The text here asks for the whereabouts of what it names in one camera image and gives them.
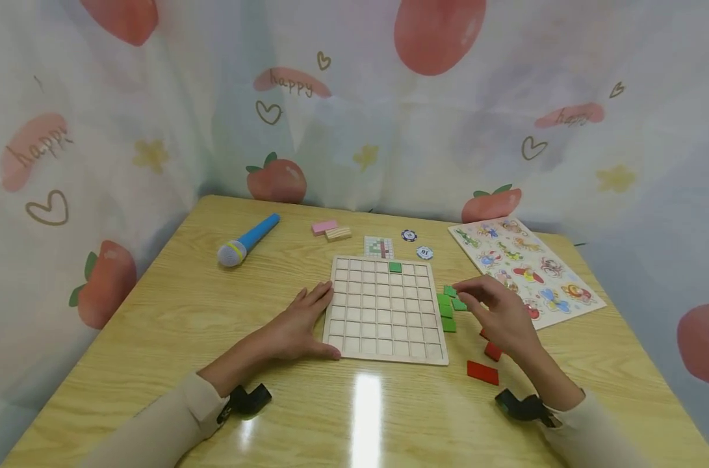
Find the microphone head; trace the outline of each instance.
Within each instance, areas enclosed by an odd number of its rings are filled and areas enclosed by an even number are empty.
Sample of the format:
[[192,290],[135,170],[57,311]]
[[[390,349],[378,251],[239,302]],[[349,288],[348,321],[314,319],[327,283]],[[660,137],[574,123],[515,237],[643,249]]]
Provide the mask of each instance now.
[[244,245],[236,240],[231,240],[218,248],[216,259],[225,267],[236,267],[245,260],[247,254]]

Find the blue toy microphone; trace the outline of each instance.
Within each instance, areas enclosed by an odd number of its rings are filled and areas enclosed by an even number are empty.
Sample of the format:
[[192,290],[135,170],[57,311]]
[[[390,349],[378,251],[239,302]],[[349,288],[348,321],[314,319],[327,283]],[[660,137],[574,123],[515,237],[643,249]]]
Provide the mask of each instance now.
[[239,239],[231,240],[221,246],[216,253],[218,262],[225,267],[236,267],[240,265],[242,261],[245,260],[245,257],[248,256],[248,252],[279,223],[279,220],[279,215],[274,213],[261,221],[258,226],[247,231]]

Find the poker chip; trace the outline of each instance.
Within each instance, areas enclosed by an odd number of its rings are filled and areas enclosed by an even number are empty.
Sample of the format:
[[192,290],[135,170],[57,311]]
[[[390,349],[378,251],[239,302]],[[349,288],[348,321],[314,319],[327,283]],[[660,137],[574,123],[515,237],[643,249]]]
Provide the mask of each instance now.
[[427,246],[417,248],[417,257],[422,258],[422,260],[429,260],[433,255],[432,249]]
[[402,231],[402,238],[407,242],[414,242],[417,240],[417,233],[411,229],[405,229]]

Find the microphone handle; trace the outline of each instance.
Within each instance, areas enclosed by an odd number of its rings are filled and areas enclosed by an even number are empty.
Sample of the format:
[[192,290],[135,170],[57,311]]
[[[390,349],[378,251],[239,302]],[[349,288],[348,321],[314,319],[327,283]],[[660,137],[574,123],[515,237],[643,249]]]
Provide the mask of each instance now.
[[251,248],[255,247],[255,245],[265,235],[267,235],[267,233],[269,233],[274,226],[276,226],[279,220],[281,220],[281,217],[274,213],[265,218],[265,220],[261,221],[258,226],[255,226],[250,231],[247,231],[244,235],[237,239],[237,241],[245,246],[245,250],[250,252]]

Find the pink wooden block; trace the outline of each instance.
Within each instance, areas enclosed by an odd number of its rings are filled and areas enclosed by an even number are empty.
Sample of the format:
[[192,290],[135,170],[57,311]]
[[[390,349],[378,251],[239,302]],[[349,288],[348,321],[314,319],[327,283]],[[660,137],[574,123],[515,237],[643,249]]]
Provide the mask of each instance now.
[[335,220],[319,222],[312,226],[312,235],[320,236],[322,233],[326,232],[326,230],[335,229],[338,226]]

